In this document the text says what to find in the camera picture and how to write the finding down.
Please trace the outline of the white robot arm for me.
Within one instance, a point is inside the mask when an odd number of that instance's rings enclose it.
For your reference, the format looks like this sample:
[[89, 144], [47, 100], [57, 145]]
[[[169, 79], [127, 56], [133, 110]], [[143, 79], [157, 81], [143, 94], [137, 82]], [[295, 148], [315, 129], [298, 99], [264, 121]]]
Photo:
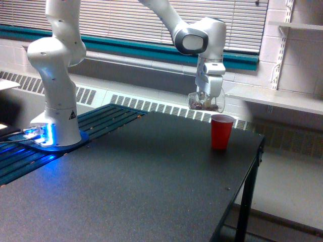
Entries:
[[[222, 91], [223, 51], [226, 25], [205, 17], [193, 24], [186, 23], [168, 1], [143, 1], [164, 23], [176, 49], [185, 55], [198, 56], [195, 83], [189, 94], [192, 110], [217, 111], [216, 99]], [[79, 1], [47, 1], [45, 15], [52, 27], [52, 36], [33, 41], [27, 49], [31, 65], [39, 72], [45, 92], [44, 112], [31, 121], [35, 135], [26, 133], [37, 145], [68, 147], [82, 141], [76, 108], [76, 86], [68, 68], [81, 63], [86, 47], [79, 30]]]

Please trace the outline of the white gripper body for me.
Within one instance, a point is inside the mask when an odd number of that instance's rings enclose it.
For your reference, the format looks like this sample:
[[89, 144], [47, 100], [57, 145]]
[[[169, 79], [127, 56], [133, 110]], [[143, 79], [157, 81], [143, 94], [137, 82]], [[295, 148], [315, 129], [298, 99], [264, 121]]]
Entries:
[[198, 58], [195, 84], [197, 92], [210, 98], [220, 96], [226, 68], [221, 59]]

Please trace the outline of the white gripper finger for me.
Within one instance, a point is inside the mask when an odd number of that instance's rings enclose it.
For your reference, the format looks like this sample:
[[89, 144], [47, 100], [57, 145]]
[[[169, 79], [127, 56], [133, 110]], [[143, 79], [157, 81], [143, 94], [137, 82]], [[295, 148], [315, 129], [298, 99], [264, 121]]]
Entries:
[[211, 98], [207, 98], [204, 100], [204, 106], [212, 106], [212, 99]]
[[199, 91], [199, 92], [197, 92], [197, 94], [198, 94], [198, 99], [199, 100], [205, 100], [206, 99], [206, 94], [205, 94], [204, 91]]

